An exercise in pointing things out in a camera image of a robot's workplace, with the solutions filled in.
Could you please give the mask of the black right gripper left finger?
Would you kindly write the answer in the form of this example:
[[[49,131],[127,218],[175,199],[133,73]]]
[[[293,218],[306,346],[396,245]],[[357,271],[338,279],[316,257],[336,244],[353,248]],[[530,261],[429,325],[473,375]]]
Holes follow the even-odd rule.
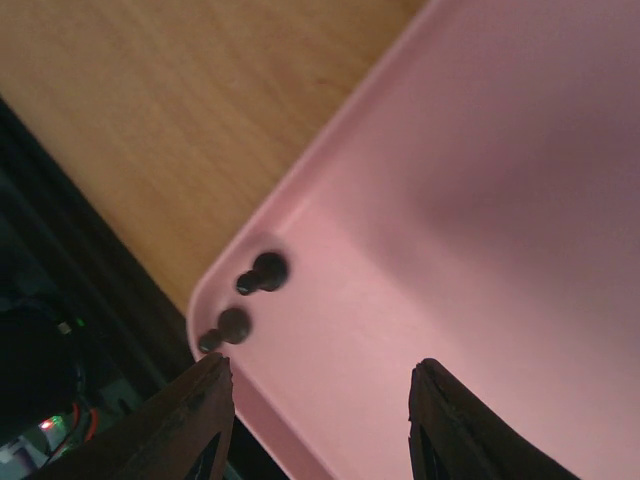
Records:
[[[221,479],[235,416],[229,359],[203,357],[111,429],[47,466],[49,479]]]

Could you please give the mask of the black pawn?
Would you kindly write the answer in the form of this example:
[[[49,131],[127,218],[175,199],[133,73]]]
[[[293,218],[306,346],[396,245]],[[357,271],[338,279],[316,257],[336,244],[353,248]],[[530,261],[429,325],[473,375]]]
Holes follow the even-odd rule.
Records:
[[[199,337],[198,349],[202,353],[209,353],[225,343],[241,344],[249,337],[251,330],[251,318],[246,310],[228,308],[220,313],[216,326]]]
[[[278,252],[263,252],[256,257],[252,267],[237,278],[235,290],[243,296],[258,291],[274,292],[287,282],[288,277],[286,258]]]

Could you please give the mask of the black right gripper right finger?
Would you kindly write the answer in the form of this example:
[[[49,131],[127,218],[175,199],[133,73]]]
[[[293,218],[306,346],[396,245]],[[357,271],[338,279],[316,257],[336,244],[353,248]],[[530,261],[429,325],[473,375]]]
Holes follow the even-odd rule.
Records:
[[[441,363],[412,372],[409,447],[415,479],[574,479]]]

